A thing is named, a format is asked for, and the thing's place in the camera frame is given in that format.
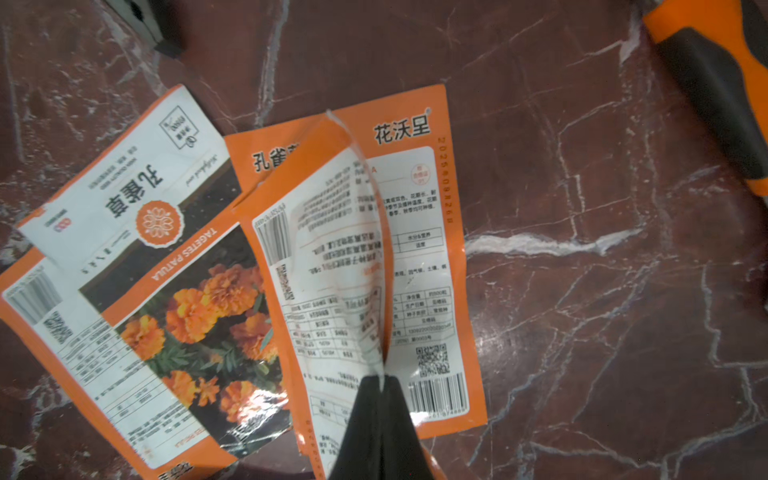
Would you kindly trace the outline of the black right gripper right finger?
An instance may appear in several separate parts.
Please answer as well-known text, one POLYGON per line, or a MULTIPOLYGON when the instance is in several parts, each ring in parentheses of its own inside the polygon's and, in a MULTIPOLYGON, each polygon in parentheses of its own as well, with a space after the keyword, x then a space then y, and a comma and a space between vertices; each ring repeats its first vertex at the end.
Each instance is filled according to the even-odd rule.
POLYGON ((412 423, 396 377, 386 376, 381 393, 381 478, 424 479, 434 475, 412 423))

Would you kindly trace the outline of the marigold photo seed bag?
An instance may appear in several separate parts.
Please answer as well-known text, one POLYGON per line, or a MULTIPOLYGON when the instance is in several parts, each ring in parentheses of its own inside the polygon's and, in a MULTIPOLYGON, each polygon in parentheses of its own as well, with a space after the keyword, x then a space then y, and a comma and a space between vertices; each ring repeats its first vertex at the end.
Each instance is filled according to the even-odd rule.
POLYGON ((242 193, 222 135, 176 86, 20 224, 227 453, 290 426, 242 193))

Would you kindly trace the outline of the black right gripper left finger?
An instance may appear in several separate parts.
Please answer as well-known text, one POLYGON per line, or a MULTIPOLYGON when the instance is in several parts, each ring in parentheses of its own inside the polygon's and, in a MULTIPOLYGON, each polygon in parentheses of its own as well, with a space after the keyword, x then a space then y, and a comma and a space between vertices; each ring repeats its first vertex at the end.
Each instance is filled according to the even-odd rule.
POLYGON ((330 480, 380 478, 380 380, 378 376, 362 379, 330 480))

